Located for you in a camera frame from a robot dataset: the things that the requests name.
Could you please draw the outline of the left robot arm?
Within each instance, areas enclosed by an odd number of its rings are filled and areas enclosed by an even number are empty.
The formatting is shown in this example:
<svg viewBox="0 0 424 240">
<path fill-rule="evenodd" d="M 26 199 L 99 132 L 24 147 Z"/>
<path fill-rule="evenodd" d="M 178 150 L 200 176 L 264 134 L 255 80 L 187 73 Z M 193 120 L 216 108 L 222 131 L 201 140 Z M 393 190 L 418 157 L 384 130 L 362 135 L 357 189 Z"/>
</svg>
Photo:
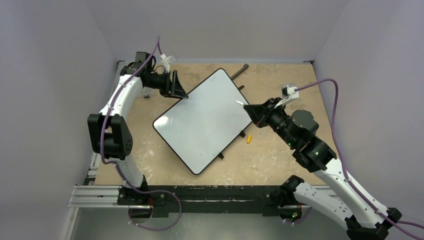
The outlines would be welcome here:
<svg viewBox="0 0 424 240">
<path fill-rule="evenodd" d="M 173 55 L 161 54 L 159 60 L 147 52 L 137 52 L 135 60 L 119 72 L 117 86 L 107 104 L 87 118 L 90 142 L 105 165 L 113 165 L 122 179 L 118 205 L 143 205 L 152 201 L 145 176 L 131 155 L 133 137 L 126 123 L 130 108 L 142 89 L 157 89 L 165 98 L 187 99 L 176 70 Z"/>
</svg>

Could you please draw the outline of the white whiteboard black frame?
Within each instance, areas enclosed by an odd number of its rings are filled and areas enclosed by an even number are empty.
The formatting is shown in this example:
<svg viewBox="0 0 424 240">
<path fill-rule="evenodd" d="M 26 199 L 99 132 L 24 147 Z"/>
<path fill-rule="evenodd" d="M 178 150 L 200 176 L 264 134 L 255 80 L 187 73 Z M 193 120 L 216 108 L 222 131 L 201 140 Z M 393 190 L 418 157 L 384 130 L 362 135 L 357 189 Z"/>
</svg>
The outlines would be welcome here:
<svg viewBox="0 0 424 240">
<path fill-rule="evenodd" d="M 219 68 L 152 126 L 189 171 L 199 175 L 252 122 L 235 101 L 249 103 L 228 73 Z"/>
</svg>

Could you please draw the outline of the yellow marker cap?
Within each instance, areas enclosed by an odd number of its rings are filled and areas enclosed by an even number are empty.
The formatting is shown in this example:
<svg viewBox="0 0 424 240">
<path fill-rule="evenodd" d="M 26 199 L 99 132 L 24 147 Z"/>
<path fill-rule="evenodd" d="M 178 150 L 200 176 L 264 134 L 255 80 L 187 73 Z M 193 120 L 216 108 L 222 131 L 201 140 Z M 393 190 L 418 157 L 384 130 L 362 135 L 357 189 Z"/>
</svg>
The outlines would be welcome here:
<svg viewBox="0 0 424 240">
<path fill-rule="evenodd" d="M 251 141 L 252 141 L 252 135 L 249 134 L 248 137 L 247 137 L 246 143 L 250 144 Z"/>
</svg>

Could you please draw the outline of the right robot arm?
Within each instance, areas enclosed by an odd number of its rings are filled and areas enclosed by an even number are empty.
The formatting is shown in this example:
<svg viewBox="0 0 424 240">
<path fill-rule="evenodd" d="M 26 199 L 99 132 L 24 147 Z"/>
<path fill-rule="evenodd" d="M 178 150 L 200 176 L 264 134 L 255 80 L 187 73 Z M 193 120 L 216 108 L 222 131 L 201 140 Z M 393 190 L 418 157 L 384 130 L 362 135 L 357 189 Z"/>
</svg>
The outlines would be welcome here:
<svg viewBox="0 0 424 240">
<path fill-rule="evenodd" d="M 292 175 L 280 186 L 279 205 L 306 204 L 339 224 L 351 240 L 384 240 L 402 217 L 400 211 L 381 204 L 361 186 L 352 187 L 356 180 L 344 173 L 337 154 L 316 136 L 319 124 L 312 113 L 300 109 L 289 115 L 280 101 L 270 98 L 243 109 L 258 128 L 269 126 L 293 150 L 295 161 L 326 183 L 336 197 Z"/>
</svg>

